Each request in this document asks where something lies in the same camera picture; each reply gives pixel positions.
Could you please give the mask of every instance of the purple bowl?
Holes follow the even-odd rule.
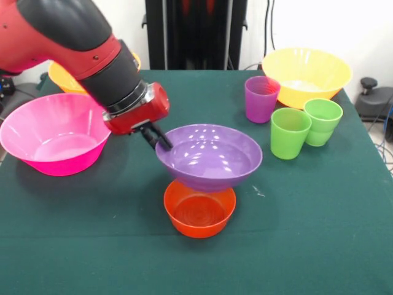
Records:
[[[237,186],[262,162],[260,146],[232,128],[196,124],[169,131],[171,151],[155,152],[168,171],[196,191],[217,192]]]

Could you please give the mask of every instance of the white wall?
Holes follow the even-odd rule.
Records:
[[[263,26],[267,0],[248,0],[249,31],[243,31],[240,68],[263,57]],[[108,18],[117,37],[125,40],[149,68],[144,0],[95,0]],[[347,61],[354,77],[346,87],[351,99],[359,92],[363,76],[378,79],[380,85],[393,86],[393,1],[374,0],[276,0],[274,43],[276,48],[314,47],[332,52]],[[18,79],[37,81],[47,65],[30,69]]]

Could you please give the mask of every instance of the bowl rim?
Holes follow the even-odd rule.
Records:
[[[349,66],[349,64],[348,64],[347,62],[345,62],[342,58],[340,58],[340,57],[338,57],[337,55],[334,55],[334,54],[332,54],[332,53],[330,53],[330,52],[328,52],[328,51],[321,50],[321,49],[315,49],[315,48],[312,48],[312,47],[286,47],[286,48],[281,48],[281,49],[277,49],[277,50],[275,50],[275,51],[272,51],[272,52],[270,52],[267,56],[265,56],[265,57],[262,59],[262,69],[263,69],[263,62],[264,62],[266,59],[269,59],[269,57],[271,57],[272,55],[278,54],[279,52],[282,52],[282,51],[293,51],[293,50],[307,50],[307,51],[310,51],[310,52],[321,52],[321,53],[323,53],[323,54],[333,56],[333,57],[335,57],[336,59],[340,60],[344,65],[346,65],[346,67],[349,69],[349,77],[348,77],[347,80],[345,80],[345,83],[343,83],[343,86],[338,87],[338,88],[330,88],[330,89],[323,89],[323,90],[307,90],[307,91],[302,91],[302,90],[299,90],[299,89],[296,89],[296,88],[293,88],[293,87],[289,87],[289,86],[283,85],[282,82],[280,82],[276,77],[268,76],[268,74],[265,72],[265,70],[263,70],[263,73],[266,75],[266,77],[271,77],[272,79],[278,81],[278,82],[280,83],[281,87],[285,87],[285,88],[288,88],[288,89],[291,89],[291,90],[294,90],[294,91],[306,92],[306,93],[307,93],[307,92],[308,92],[308,93],[325,93],[325,92],[339,91],[340,89],[342,89],[342,88],[344,88],[345,86],[347,86],[347,85],[349,84],[349,82],[350,82],[350,81],[352,80],[352,78],[353,78],[353,74],[354,74],[354,73],[353,73],[352,68],[351,68],[351,67]]]
[[[248,171],[248,172],[246,172],[246,173],[243,173],[243,174],[236,175],[236,176],[232,176],[232,177],[210,178],[210,177],[204,177],[204,176],[197,176],[197,175],[193,175],[193,174],[190,174],[190,173],[181,171],[181,170],[179,170],[179,169],[177,169],[177,168],[174,168],[174,167],[172,167],[172,166],[170,166],[170,165],[167,165],[166,162],[164,162],[164,161],[162,160],[162,158],[158,155],[157,145],[156,145],[156,148],[155,148],[156,156],[158,157],[158,159],[160,160],[160,162],[161,162],[162,164],[164,164],[165,167],[167,167],[167,168],[169,168],[169,169],[171,169],[171,170],[174,170],[174,171],[176,171],[176,173],[179,173],[179,174],[181,174],[181,175],[184,175],[184,176],[187,176],[187,177],[192,177],[193,179],[204,179],[204,180],[209,180],[209,181],[217,181],[217,180],[229,180],[229,179],[238,179],[238,178],[245,177],[245,176],[250,175],[251,173],[255,172],[256,169],[258,169],[259,166],[260,166],[260,164],[262,163],[262,160],[263,160],[263,151],[262,151],[262,148],[260,147],[260,145],[259,145],[251,136],[245,134],[245,133],[242,132],[242,131],[239,131],[239,130],[237,130],[237,129],[231,128],[231,127],[227,127],[227,126],[223,126],[223,125],[218,125],[218,124],[190,124],[190,125],[184,125],[184,126],[180,126],[180,127],[174,128],[174,129],[172,129],[172,130],[166,132],[166,135],[168,135],[168,134],[171,133],[171,132],[175,132],[176,130],[183,129],[183,128],[185,128],[185,127],[192,127],[192,126],[211,126],[211,127],[220,127],[220,128],[229,129],[229,130],[234,131],[234,132],[237,132],[237,133],[242,133],[242,134],[243,134],[245,137],[247,137],[252,143],[254,143],[256,146],[259,147],[259,160],[258,160],[258,164],[255,165],[255,167],[254,167],[253,169],[251,169],[250,171]]]
[[[21,109],[24,109],[24,108],[28,108],[28,106],[29,106],[30,104],[33,104],[34,102],[36,102],[36,101],[38,101],[38,100],[44,100],[44,99],[50,98],[51,96],[59,96],[59,95],[61,95],[61,96],[77,95],[77,96],[84,96],[83,98],[85,98],[85,99],[86,99],[86,98],[88,98],[89,100],[92,99],[90,95],[81,94],[81,93],[55,93],[55,94],[51,94],[51,95],[46,95],[46,96],[42,96],[42,97],[39,97],[39,98],[35,98],[35,99],[33,99],[33,100],[31,100],[31,101],[29,101],[29,102],[27,102],[27,103],[21,105],[19,108],[15,109],[13,112],[11,112],[11,113],[4,119],[4,121],[2,122],[2,124],[0,125],[0,145],[4,148],[4,150],[6,150],[6,152],[7,152],[8,154],[10,154],[10,155],[14,156],[15,158],[18,158],[18,159],[20,159],[20,160],[22,160],[22,161],[28,161],[28,162],[34,162],[34,163],[55,163],[55,162],[61,162],[61,161],[69,160],[69,159],[75,159],[76,157],[80,157],[80,156],[82,156],[82,155],[85,155],[85,154],[91,152],[92,150],[96,149],[97,147],[101,146],[103,143],[105,143],[105,142],[108,140],[109,135],[111,135],[111,133],[112,133],[109,129],[107,130],[107,134],[103,137],[103,139],[102,139],[101,141],[97,142],[93,148],[91,148],[91,149],[89,149],[88,151],[83,152],[83,153],[81,153],[81,154],[79,154],[79,155],[75,155],[74,157],[69,157],[69,158],[60,159],[60,160],[56,160],[56,161],[53,161],[53,160],[48,160],[48,161],[40,160],[40,161],[37,161],[37,160],[29,159],[29,158],[27,158],[27,157],[25,157],[25,156],[23,157],[23,156],[15,155],[15,153],[10,152],[10,151],[6,148],[6,146],[4,145],[4,143],[3,143],[3,128],[5,128],[5,126],[7,125],[7,121],[10,120],[10,118],[17,112],[17,110],[21,110]]]
[[[190,228],[193,228],[193,229],[210,229],[210,228],[212,228],[212,227],[216,227],[216,226],[218,226],[218,225],[220,225],[220,224],[223,224],[223,223],[227,222],[227,221],[229,220],[229,218],[232,216],[233,212],[235,212],[235,209],[236,209],[236,193],[235,193],[235,190],[234,190],[232,187],[229,187],[228,189],[226,189],[226,190],[224,190],[224,191],[228,191],[228,193],[230,193],[230,194],[228,194],[228,197],[234,198],[234,201],[235,201],[235,202],[234,202],[234,204],[233,204],[233,208],[231,209],[231,211],[229,212],[229,214],[228,214],[223,220],[221,220],[221,221],[219,221],[219,222],[217,222],[217,223],[215,223],[215,224],[211,224],[210,226],[191,226],[191,225],[189,225],[189,224],[185,224],[185,223],[181,222],[180,220],[178,220],[177,218],[175,218],[175,217],[169,212],[169,210],[168,210],[168,208],[167,208],[167,206],[166,206],[166,202],[165,202],[165,200],[167,199],[167,193],[166,193],[166,192],[168,191],[169,187],[175,185],[176,183],[180,183],[181,185],[184,185],[184,184],[182,184],[180,181],[178,181],[177,179],[175,179],[174,181],[172,181],[172,182],[166,187],[165,192],[164,192],[164,198],[163,198],[164,208],[165,208],[165,211],[166,211],[166,213],[168,214],[168,216],[169,216],[170,218],[176,220],[176,222],[178,222],[179,224],[181,224],[181,225],[183,225],[183,226],[185,226],[185,227],[190,227]],[[200,192],[200,193],[201,193],[201,194],[207,194],[207,195],[211,194],[210,192]]]

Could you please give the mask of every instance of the purple cup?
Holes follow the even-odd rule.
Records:
[[[257,76],[244,83],[246,116],[254,123],[266,123],[274,111],[280,84],[269,77]]]
[[[232,128],[196,124],[166,135],[173,148],[166,151],[157,144],[158,159],[178,181],[196,191],[218,192],[237,186],[262,162],[260,146]]]

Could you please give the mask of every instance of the plastic bowl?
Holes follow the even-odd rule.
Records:
[[[156,153],[168,171],[184,185],[202,192],[237,186],[262,162],[260,146],[232,128],[196,124],[169,131],[174,147]]]
[[[72,175],[97,160],[111,133],[102,111],[88,95],[37,98],[5,119],[0,143],[9,154],[46,175]]]
[[[236,206],[233,189],[198,192],[173,181],[165,191],[165,210],[173,226],[190,238],[209,238],[227,225]]]
[[[136,66],[138,71],[141,69],[141,60],[139,57],[133,53],[133,56],[136,61]],[[65,93],[79,93],[79,94],[86,94],[86,90],[80,86],[80,84],[74,79],[74,77],[69,74],[62,66],[54,61],[50,63],[48,69],[49,78],[59,86],[62,91]]]
[[[306,48],[280,49],[262,61],[266,76],[281,84],[278,101],[303,109],[313,98],[331,99],[352,78],[351,68],[338,57]]]

